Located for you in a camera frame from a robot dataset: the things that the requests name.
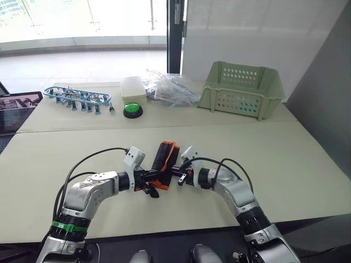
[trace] laptop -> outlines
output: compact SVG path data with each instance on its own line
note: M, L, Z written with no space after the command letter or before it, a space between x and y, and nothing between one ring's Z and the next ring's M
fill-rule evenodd
M0 153L42 99L41 92L0 95Z

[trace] wire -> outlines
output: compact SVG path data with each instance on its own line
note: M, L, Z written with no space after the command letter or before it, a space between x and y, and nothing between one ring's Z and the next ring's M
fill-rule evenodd
M335 250L335 249L337 249L337 248L330 248L330 249L327 249L327 250L324 250L324 251L322 251L322 252L318 252L318 253L315 253L315 254L312 254L312 255L300 256L300 259L311 258L312 256L318 256L318 255L327 253L327 252L332 251L332 250Z
M247 172L245 171L245 169L244 169L237 161L235 161L235 160L233 160L233 159L229 159L229 158L224 158L224 159L221 160L219 166L217 167L216 174L214 175L214 178L212 179L212 187L213 187L214 183L215 183L216 180L217 180L217 176L218 176L218 173L219 173L219 169L220 169L221 166L223 166L223 162L225 162L225 161L231 161L231 162L235 163L237 166L240 167L240 169L241 169L241 170L243 171L243 173L245 174L245 176L246 176L246 178L247 178L247 180L248 180L248 184L250 185L251 192L253 193L252 182L251 182L251 179L250 179L249 175L248 175Z
M217 161L217 160L213 160L213 159L206 158L206 157L196 157L196 158L190 159L190 160L186 161L185 163L183 163L183 164L179 167L179 170L182 170L182 169L184 169L184 167L189 166L189 164L191 164L193 161L200 161L200 160L220 164L220 162ZM232 172L239 180L242 181L242 179L240 178L240 176L239 176L236 172L234 172L230 167L226 166L225 164L222 164L222 166L225 167L225 168L227 168L227 169L228 169L230 172Z
M79 177L79 176L86 175L86 174L96 174L96 172L94 172L94 171L86 171L84 173L77 174L77 175L71 177L69 179L69 182L72 181L73 179ZM61 212L61 211L57 211L57 206L59 204L60 198L62 198L62 190L63 190L64 186L65 185L62 185L62 187L60 188L59 192L56 195L56 200L55 200L55 204L54 204L54 211L53 211L53 221L56 219L56 216L59 216L58 213Z
M101 151L98 151L98 152L95 152L95 153L92 153L91 155L83 158L82 160L80 160L78 163L76 163L72 169L69 171L69 173L67 174L67 177L66 177L66 180L65 180L65 183L63 185L63 190L62 190L62 198L60 200L60 205L58 206L58 214L60 213L60 211L62 210L63 208L63 205L64 205L64 200L65 200L65 196L66 196L66 191L67 191L67 186L68 186L68 183L69 183L69 179L70 179L70 176L72 175L73 171L82 163L84 162L85 160L95 156L95 155L98 155L100 153L103 153L103 152L107 152L107 151L112 151L112 150L122 150L124 151L125 153L128 152L128 149L126 148L121 148L121 147L114 147L114 148L108 148L108 149L104 149L104 150L101 150Z
M100 246L98 243L95 243L95 245L97 245L97 248L98 248L98 262L97 263L100 263L100 257L101 257Z

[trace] white table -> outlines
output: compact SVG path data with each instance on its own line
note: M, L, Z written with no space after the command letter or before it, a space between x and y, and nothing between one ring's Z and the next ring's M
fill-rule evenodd
M67 85L67 83L57 83L56 85ZM208 109L195 107L167 108L155 103L149 103L143 107L144 114L140 118L128 119L122 113L123 101L119 82L77 83L70 84L70 86L111 94L115 113L110 113L109 107L105 106L100 107L100 115L82 112L80 105L77 105L77 111L72 111L71 108L66 108L61 104L57 105L56 99L44 96L34 113L18 130L18 133L258 123L257 119L243 115L219 111L211 113ZM201 89L203 82L197 82L197 86ZM261 122L295 120L291 112L283 104L280 104L270 118Z
M181 151L195 145L206 157L237 160L273 222L351 212L350 180L297 121L21 133L0 155L0 243L42 239L59 186L86 155L134 145L146 153L143 167L148 169L162 140L176 141ZM76 172L123 171L122 159L120 152L103 153ZM87 238L237 225L227 205L210 190L180 187L173 180L168 191L159 193L159 199L140 191L105 200Z

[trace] light green basket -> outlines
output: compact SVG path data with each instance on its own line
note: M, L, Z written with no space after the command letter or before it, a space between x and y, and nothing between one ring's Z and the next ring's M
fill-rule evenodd
M285 93L277 70L216 61L198 107L268 118Z

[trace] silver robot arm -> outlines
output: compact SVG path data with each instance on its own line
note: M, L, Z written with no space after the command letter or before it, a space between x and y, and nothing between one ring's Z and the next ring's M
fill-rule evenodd
M193 146L183 154L182 160L187 161L199 157ZM195 187L212 183L216 169L206 169L202 161L194 161L186 173L181 174L179 185L186 182ZM257 263L300 263L299 258L287 244L284 237L274 224L264 215L250 187L239 180L233 173L220 168L216 183L212 190L223 197L230 211L244 229L244 239L251 247L251 258Z
M120 191L132 192L136 188L148 193L145 182L152 180L157 171L144 171L140 167L144 157L141 150L131 147L124 158L124 172L93 174L74 184L66 195L59 218L53 221L36 263L76 262L87 257L84 239L102 201Z

